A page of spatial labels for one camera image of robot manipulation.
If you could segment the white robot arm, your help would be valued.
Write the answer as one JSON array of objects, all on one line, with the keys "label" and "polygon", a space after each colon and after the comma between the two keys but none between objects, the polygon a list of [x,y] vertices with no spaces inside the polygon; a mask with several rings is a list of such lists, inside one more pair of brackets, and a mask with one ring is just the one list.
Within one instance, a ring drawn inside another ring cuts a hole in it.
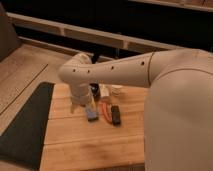
[{"label": "white robot arm", "polygon": [[213,53],[176,49],[98,64],[79,53],[59,76],[80,104],[90,83],[147,88],[145,170],[213,171]]}]

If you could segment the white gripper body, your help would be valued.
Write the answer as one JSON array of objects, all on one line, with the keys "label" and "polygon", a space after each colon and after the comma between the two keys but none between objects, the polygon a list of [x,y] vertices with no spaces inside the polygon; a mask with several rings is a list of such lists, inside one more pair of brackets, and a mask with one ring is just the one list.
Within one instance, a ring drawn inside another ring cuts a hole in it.
[{"label": "white gripper body", "polygon": [[71,112],[74,113],[80,106],[95,111],[96,104],[93,95],[91,93],[88,93],[85,96],[71,96]]}]

